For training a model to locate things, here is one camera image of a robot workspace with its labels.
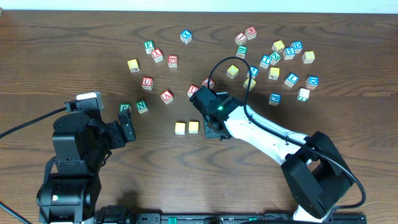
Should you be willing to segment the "yellow O letter block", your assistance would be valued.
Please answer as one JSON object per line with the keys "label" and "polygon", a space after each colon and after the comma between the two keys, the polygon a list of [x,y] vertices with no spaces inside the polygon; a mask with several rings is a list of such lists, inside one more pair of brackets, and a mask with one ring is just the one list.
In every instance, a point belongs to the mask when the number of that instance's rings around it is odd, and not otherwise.
{"label": "yellow O letter block", "polygon": [[196,134],[199,130],[199,122],[198,121],[190,121],[188,124],[188,132],[190,134]]}

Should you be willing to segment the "yellow C letter block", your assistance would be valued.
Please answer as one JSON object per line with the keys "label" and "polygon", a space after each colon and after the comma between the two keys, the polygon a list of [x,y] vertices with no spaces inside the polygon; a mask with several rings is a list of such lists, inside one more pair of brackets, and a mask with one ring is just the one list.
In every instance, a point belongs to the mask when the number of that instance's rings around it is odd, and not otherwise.
{"label": "yellow C letter block", "polygon": [[185,123],[181,123],[181,122],[175,123],[175,134],[179,134],[179,135],[185,134]]}

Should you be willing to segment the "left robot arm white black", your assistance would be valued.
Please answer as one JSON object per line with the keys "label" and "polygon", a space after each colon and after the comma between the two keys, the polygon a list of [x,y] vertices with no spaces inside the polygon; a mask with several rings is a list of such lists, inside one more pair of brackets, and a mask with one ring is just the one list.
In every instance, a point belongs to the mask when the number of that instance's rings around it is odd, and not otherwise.
{"label": "left robot arm white black", "polygon": [[57,119],[52,137],[57,172],[45,168],[45,180],[37,193],[41,223],[81,223],[95,215],[101,191],[100,169],[113,149],[135,141],[129,109],[118,120],[104,123],[84,113]]}

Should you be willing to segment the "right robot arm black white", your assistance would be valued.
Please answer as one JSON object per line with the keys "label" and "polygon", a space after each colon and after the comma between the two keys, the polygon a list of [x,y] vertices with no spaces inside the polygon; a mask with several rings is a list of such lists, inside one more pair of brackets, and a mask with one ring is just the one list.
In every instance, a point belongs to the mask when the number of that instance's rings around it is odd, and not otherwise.
{"label": "right robot arm black white", "polygon": [[220,139],[243,140],[276,161],[298,203],[293,220],[322,223],[357,183],[331,139],[319,131],[308,136],[263,118],[244,101],[205,88],[190,101],[205,127]]}

